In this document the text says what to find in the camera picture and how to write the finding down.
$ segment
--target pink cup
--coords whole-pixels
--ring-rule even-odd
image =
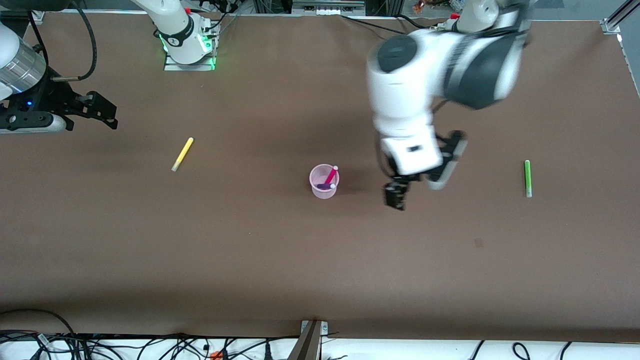
[[[316,197],[319,197],[320,199],[329,199],[333,196],[333,194],[335,194],[335,191],[338,190],[338,182],[340,182],[340,174],[338,172],[335,173],[335,176],[331,180],[331,184],[335,184],[335,188],[319,189],[316,186],[316,184],[324,184],[332,169],[333,165],[320,164],[314,167],[309,174],[309,183],[311,184],[311,190],[314,192],[314,195]]]

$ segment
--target yellow marker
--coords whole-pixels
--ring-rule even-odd
[[[184,144],[182,151],[180,151],[180,155],[178,155],[178,159],[175,160],[175,164],[173,164],[173,167],[171,168],[172,171],[178,170],[180,163],[182,163],[182,159],[184,159],[184,156],[187,154],[187,151],[189,151],[189,148],[191,147],[192,143],[193,143],[193,138],[189,138],[189,140],[187,140],[187,143]]]

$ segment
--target brown table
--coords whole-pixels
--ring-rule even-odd
[[[398,212],[364,66],[390,33],[242,17],[215,71],[163,72],[149,18],[90,20],[98,67],[73,86],[114,102],[120,127],[0,138],[2,309],[78,332],[276,336],[318,317],[345,337],[640,335],[640,100],[596,22],[534,23],[508,99],[445,106],[436,127],[466,131],[467,150],[444,190],[418,184]],[[88,68],[79,16],[49,14],[42,33],[58,72]],[[340,166],[330,200],[309,189],[318,163]]]

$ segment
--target green marker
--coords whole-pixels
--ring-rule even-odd
[[[524,161],[524,186],[527,189],[527,197],[533,196],[533,191],[531,190],[531,161]]]

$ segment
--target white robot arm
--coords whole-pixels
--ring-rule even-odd
[[[503,0],[492,23],[465,20],[477,17],[481,4],[490,12],[496,0],[465,3],[458,31],[419,29],[382,43],[367,61],[369,99],[381,149],[394,171],[385,187],[387,204],[404,209],[409,182],[427,176],[429,186],[444,187],[466,145],[455,131],[437,136],[431,125],[434,97],[482,109],[506,98],[515,85],[530,22],[529,0]]]
[[[212,51],[211,20],[187,14],[180,0],[132,1],[154,21],[167,53],[177,63],[194,63]]]
[[[153,19],[167,53],[177,63],[197,62],[212,51],[211,20],[188,14],[180,0],[133,0]],[[59,11],[70,0],[0,0],[12,10]],[[0,134],[72,130],[67,115],[98,119],[116,129],[116,106],[97,92],[75,93],[29,44],[0,23]]]

